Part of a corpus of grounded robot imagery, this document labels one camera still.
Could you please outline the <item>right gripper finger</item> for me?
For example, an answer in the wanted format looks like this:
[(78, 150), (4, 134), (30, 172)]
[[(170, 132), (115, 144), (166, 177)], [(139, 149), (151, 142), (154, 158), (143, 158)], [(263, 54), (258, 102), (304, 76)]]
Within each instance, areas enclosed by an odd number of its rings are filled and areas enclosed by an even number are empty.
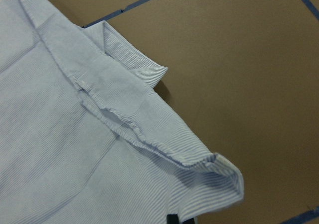
[(179, 224), (179, 218), (177, 214), (168, 214), (166, 216), (167, 224)]

